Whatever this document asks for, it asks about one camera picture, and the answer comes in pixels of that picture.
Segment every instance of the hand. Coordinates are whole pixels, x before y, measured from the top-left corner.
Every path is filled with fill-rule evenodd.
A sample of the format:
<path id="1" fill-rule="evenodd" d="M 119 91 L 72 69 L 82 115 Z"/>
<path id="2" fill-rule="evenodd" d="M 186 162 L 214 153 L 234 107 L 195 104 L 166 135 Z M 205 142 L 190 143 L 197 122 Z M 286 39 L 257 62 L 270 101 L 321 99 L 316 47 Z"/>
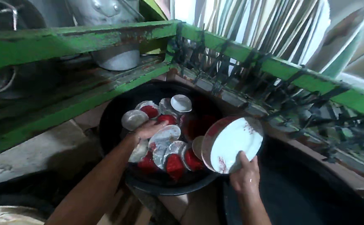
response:
<path id="1" fill-rule="evenodd" d="M 161 130 L 162 128 L 164 128 L 167 124 L 168 121 L 163 121 L 159 124 L 155 124 L 156 121 L 154 120 L 149 120 L 148 122 L 144 123 L 143 125 L 141 125 L 139 128 L 137 128 L 135 130 L 135 133 L 142 139 L 149 139 L 151 138 L 155 133 L 157 133 L 157 131 Z"/>
<path id="2" fill-rule="evenodd" d="M 243 151 L 239 152 L 239 160 L 242 168 L 230 175 L 232 187 L 238 194 L 258 195 L 259 168 L 257 156 L 250 162 Z"/>

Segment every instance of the concrete floor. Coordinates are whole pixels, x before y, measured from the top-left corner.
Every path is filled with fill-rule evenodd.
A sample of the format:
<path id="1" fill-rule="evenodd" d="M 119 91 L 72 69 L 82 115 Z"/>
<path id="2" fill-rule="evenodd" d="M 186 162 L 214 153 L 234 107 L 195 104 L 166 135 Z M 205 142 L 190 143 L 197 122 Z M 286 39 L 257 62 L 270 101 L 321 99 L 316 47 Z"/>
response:
<path id="1" fill-rule="evenodd" d="M 70 179 L 100 158 L 99 146 L 70 120 L 1 153 L 0 182 L 46 169 Z"/>

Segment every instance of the black basin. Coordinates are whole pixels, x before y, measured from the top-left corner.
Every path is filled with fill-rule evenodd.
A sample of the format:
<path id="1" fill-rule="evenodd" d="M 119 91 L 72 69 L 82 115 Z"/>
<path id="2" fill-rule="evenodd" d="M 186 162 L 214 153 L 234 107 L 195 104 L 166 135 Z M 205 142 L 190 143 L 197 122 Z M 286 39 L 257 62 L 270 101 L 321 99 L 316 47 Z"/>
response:
<path id="1" fill-rule="evenodd" d="M 122 130 L 121 117 L 125 112 L 134 109 L 142 101 L 152 100 L 158 104 L 161 99 L 171 98 L 177 94 L 188 96 L 197 114 L 222 118 L 220 110 L 211 100 L 188 86 L 178 82 L 145 83 L 115 97 L 105 109 L 99 126 L 104 153 L 107 154 L 121 141 L 119 136 Z M 208 185 L 217 177 L 217 173 L 205 169 L 186 172 L 178 182 L 175 182 L 164 172 L 144 174 L 135 163 L 129 163 L 125 171 L 125 181 L 128 185 L 153 195 L 183 195 Z"/>
<path id="2" fill-rule="evenodd" d="M 269 138 L 259 154 L 260 195 L 273 225 L 364 224 L 364 200 L 322 163 Z M 222 224 L 241 225 L 235 191 L 220 183 Z"/>

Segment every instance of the green wooden frame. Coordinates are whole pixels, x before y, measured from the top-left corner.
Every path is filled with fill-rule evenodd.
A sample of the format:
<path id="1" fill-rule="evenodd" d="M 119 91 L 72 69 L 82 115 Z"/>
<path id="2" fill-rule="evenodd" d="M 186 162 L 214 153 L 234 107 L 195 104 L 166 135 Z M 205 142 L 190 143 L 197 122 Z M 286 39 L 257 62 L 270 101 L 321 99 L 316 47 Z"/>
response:
<path id="1" fill-rule="evenodd" d="M 144 44 L 154 39 L 171 38 L 177 33 L 178 23 L 180 21 L 175 20 L 0 32 L 0 68 L 86 53 L 125 43 Z M 184 38 L 201 41 L 201 30 L 188 24 L 180 27 Z M 209 32 L 204 32 L 204 40 L 206 47 L 218 52 L 227 41 Z M 168 51 L 172 52 L 171 46 L 168 46 Z M 251 48 L 231 41 L 224 54 L 243 62 L 251 51 Z M 260 54 L 256 53 L 254 59 L 258 57 Z M 0 152 L 166 73 L 173 66 L 170 64 L 171 59 L 172 56 L 167 55 L 164 62 L 142 62 L 139 67 L 129 71 L 107 72 L 107 78 L 92 78 L 69 89 L 60 88 L 52 97 L 41 100 L 45 104 L 31 105 L 28 100 L 14 101 L 9 107 L 0 109 Z M 300 66 L 275 57 L 267 59 L 262 65 L 263 71 L 282 80 L 289 79 L 300 69 Z M 293 81 L 293 84 L 305 90 L 325 94 L 340 83 L 306 70 L 306 74 Z M 352 88 L 331 100 L 364 113 L 364 90 Z"/>

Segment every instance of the metal bucket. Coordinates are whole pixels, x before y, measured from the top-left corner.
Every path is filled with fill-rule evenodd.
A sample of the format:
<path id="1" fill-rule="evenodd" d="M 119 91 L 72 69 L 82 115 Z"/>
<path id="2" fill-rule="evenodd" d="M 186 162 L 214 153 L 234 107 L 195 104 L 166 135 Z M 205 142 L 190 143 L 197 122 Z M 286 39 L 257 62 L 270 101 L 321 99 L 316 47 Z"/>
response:
<path id="1" fill-rule="evenodd" d="M 139 0 L 68 0 L 79 26 L 134 23 Z M 96 63 L 107 70 L 129 70 L 139 64 L 139 44 L 125 44 L 92 52 Z"/>

